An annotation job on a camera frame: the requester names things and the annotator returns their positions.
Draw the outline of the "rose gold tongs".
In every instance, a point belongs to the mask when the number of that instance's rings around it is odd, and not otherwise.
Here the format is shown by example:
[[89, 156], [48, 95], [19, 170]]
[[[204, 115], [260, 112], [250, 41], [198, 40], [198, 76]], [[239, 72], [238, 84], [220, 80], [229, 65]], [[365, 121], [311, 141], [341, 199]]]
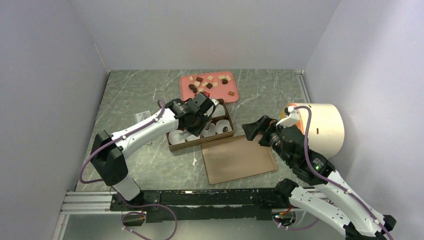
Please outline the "rose gold tongs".
[[186, 139], [187, 137], [192, 136], [192, 134], [190, 132], [184, 130], [184, 131], [180, 132], [177, 136], [178, 136], [179, 139]]

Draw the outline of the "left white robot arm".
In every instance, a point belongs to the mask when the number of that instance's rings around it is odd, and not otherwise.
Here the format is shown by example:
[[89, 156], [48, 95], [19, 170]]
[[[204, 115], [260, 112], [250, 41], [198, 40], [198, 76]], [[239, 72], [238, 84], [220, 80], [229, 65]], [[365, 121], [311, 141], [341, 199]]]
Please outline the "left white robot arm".
[[142, 206], [144, 193], [131, 177], [127, 158], [154, 139], [175, 130], [198, 137], [211, 121], [220, 104], [218, 100], [201, 92], [194, 98], [175, 98], [157, 102], [159, 111], [126, 129], [107, 133], [99, 132], [85, 164], [91, 163], [107, 186], [115, 189], [130, 210]]

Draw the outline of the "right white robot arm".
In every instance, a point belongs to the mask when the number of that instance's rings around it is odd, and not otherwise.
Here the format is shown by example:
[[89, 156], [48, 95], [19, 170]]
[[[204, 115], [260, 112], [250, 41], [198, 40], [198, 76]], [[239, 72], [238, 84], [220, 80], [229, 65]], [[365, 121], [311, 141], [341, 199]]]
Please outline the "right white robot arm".
[[278, 206], [303, 209], [332, 226], [347, 240], [393, 238], [390, 231], [394, 229], [396, 219], [365, 203], [326, 157], [309, 148], [305, 135], [296, 126], [282, 127], [276, 119], [263, 115], [255, 122], [243, 124], [242, 129], [248, 141], [261, 135], [260, 146], [272, 148], [298, 179], [330, 200], [322, 200], [285, 178], [274, 188]]

